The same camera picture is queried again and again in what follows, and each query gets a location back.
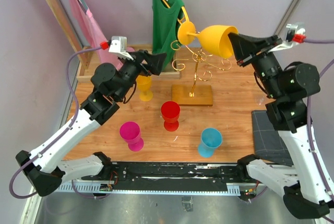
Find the clear wine glass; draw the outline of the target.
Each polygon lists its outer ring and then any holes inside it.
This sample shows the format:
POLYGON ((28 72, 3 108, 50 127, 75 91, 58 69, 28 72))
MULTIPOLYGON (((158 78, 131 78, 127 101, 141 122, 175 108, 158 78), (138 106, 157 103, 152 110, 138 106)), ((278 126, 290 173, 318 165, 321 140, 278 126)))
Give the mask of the clear wine glass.
POLYGON ((263 105, 266 103, 267 99, 268 97, 265 95, 256 95, 254 100, 257 105, 263 105))

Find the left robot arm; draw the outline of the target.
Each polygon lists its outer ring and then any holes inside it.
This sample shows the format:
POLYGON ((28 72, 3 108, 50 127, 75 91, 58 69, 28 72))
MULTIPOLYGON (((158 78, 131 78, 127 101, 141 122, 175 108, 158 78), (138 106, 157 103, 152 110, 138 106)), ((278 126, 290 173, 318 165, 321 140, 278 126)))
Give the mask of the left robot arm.
POLYGON ((63 158, 86 136, 101 127, 125 103, 130 88, 142 76, 159 76, 166 59, 165 53, 150 54, 146 50, 118 52, 123 63, 120 69, 111 63, 100 64, 91 77, 93 91, 82 103, 76 104, 73 117, 52 137, 34 150, 20 151, 16 160, 41 197, 48 196, 64 182, 97 176, 106 180, 111 176, 110 159, 102 152, 77 159, 63 158))

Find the yellow goblet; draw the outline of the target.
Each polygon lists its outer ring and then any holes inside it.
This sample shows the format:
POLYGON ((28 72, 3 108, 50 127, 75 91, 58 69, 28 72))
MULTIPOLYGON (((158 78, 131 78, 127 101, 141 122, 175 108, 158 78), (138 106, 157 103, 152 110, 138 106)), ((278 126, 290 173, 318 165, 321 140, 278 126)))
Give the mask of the yellow goblet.
POLYGON ((152 78, 150 76, 139 75, 136 79, 137 88, 139 90, 139 98, 141 101, 148 102, 153 98, 153 93, 150 90, 152 78))
POLYGON ((195 25, 191 21, 182 23, 177 32, 177 39, 182 45, 188 45, 195 38, 198 39, 202 48, 210 54, 229 58, 234 55, 229 34, 238 34, 234 26, 213 25, 208 26, 197 33, 195 25))

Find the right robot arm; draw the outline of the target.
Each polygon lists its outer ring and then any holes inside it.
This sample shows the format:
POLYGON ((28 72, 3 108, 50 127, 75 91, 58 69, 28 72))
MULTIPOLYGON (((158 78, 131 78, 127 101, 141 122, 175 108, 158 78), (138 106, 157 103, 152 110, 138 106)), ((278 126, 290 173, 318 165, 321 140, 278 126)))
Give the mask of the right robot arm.
POLYGON ((266 164, 256 155, 238 160, 237 178, 257 180, 277 193, 298 219, 324 218, 333 209, 333 180, 317 148, 309 105, 304 98, 320 92, 320 72, 312 64, 293 62, 282 68, 274 50, 283 44, 278 36, 256 38, 229 33, 236 62, 251 65, 258 84, 272 99, 268 119, 285 143, 297 178, 266 164))

